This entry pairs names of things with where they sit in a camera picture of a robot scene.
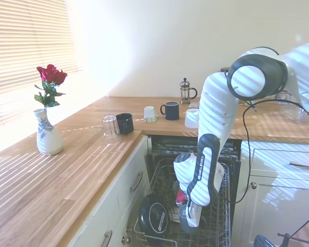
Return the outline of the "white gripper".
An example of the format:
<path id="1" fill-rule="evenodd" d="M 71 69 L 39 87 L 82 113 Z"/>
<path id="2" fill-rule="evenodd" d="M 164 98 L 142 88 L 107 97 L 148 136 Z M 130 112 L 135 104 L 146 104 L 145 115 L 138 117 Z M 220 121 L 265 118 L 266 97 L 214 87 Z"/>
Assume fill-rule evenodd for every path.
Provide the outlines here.
<path id="1" fill-rule="evenodd" d="M 201 211 L 202 206 L 195 204 L 194 202 L 191 201 L 191 199 L 188 200 L 185 212 L 186 212 L 187 223 L 190 227 L 199 227 Z"/>

